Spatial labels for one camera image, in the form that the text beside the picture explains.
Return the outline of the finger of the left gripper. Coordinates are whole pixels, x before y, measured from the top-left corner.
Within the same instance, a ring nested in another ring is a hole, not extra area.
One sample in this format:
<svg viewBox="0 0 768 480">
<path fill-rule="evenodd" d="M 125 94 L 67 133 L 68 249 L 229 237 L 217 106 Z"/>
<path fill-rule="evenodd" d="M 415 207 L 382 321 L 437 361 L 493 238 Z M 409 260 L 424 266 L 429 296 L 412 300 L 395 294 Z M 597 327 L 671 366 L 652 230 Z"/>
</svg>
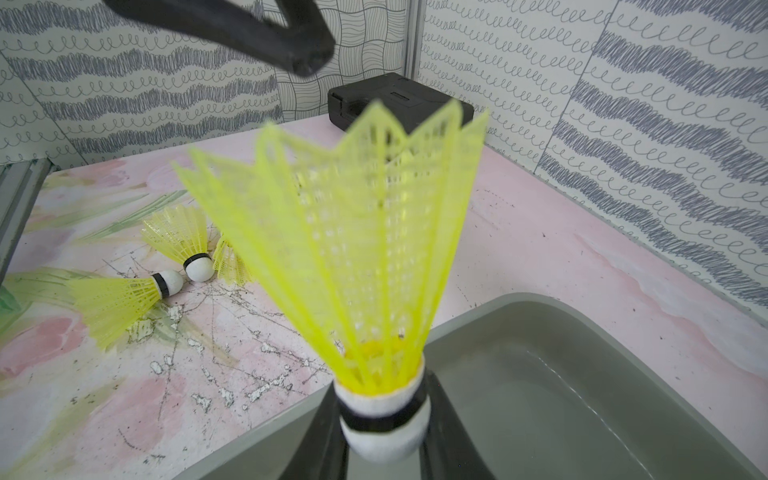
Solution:
<svg viewBox="0 0 768 480">
<path fill-rule="evenodd" d="M 336 47 L 313 1 L 279 1 L 284 26 L 229 1 L 112 0 L 105 5 L 125 19 L 211 41 L 299 77 L 322 69 Z"/>
</svg>

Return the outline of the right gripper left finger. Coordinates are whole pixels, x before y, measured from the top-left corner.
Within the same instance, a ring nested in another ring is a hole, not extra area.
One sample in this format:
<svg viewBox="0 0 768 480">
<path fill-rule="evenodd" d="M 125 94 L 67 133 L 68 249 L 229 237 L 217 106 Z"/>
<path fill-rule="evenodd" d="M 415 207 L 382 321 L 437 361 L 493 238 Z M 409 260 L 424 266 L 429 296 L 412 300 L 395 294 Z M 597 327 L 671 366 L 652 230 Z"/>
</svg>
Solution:
<svg viewBox="0 0 768 480">
<path fill-rule="evenodd" d="M 333 387 L 324 395 L 280 480 L 346 480 L 349 446 L 341 429 Z"/>
</svg>

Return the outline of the grey plastic storage box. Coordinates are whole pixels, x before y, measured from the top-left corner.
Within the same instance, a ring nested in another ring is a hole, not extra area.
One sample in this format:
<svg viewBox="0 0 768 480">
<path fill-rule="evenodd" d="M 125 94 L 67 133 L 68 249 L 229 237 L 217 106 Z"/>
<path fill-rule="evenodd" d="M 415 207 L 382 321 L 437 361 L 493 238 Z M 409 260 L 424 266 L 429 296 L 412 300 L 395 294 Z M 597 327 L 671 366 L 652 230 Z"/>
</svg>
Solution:
<svg viewBox="0 0 768 480">
<path fill-rule="evenodd" d="M 511 294 L 437 327 L 425 350 L 495 479 L 757 479 L 758 468 L 602 328 L 553 299 Z M 329 388 L 183 472 L 279 479 Z M 419 450 L 347 479 L 422 479 Z"/>
</svg>

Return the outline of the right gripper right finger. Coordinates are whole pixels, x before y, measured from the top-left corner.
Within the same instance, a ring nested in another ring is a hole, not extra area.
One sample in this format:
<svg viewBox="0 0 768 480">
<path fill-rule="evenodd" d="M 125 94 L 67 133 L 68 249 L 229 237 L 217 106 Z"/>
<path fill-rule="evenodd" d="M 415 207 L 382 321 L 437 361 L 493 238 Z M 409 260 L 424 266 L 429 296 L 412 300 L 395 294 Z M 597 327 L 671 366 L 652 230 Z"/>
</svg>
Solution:
<svg viewBox="0 0 768 480">
<path fill-rule="evenodd" d="M 431 413 L 419 450 L 421 478 L 494 479 L 495 475 L 475 448 L 437 375 L 428 370 L 424 380 Z"/>
</svg>

